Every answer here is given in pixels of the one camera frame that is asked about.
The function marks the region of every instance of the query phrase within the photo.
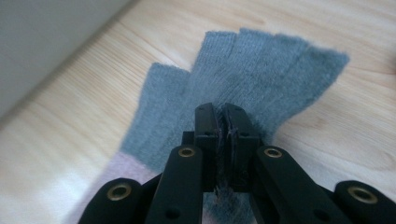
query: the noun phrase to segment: pink fabric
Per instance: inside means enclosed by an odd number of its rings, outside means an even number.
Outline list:
[[[78,223],[87,204],[90,202],[90,200],[99,190],[99,188],[101,188],[108,181],[123,177],[133,179],[140,184],[144,184],[156,175],[157,174],[150,171],[150,169],[146,165],[135,159],[133,156],[120,151],[117,152],[108,164],[107,168],[91,186],[90,190],[88,190],[88,192],[84,195],[83,199],[78,203],[78,206],[70,213],[64,223]],[[204,210],[203,223],[211,224],[216,223],[216,221],[214,221],[213,218]]]

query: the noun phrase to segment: wooden table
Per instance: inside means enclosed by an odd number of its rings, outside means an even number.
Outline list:
[[[1,122],[0,223],[61,222],[118,150],[149,66],[190,69],[206,31],[240,27],[350,55],[276,145],[328,189],[357,179],[396,201],[395,1],[142,0]]]

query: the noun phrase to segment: wood grain surface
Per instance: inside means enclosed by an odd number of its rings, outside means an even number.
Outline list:
[[[190,69],[206,31],[240,27],[350,55],[275,145],[328,189],[357,179],[396,201],[395,1],[142,0],[2,120],[0,223],[62,222],[118,150],[149,66]]]

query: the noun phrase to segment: metal grommet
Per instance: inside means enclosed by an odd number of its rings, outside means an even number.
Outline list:
[[[349,187],[347,192],[356,200],[362,203],[377,203],[378,198],[369,190],[361,187]]]
[[[267,148],[264,150],[265,155],[271,158],[280,158],[282,157],[282,152],[277,150],[276,148]]]
[[[122,200],[132,192],[131,186],[127,183],[120,183],[116,186],[113,186],[107,192],[107,198],[111,201],[119,201]]]
[[[181,157],[191,157],[195,154],[194,149],[190,147],[183,147],[178,151],[178,155]]]

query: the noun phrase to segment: gray wall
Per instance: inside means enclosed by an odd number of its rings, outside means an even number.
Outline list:
[[[130,0],[0,0],[0,118]]]

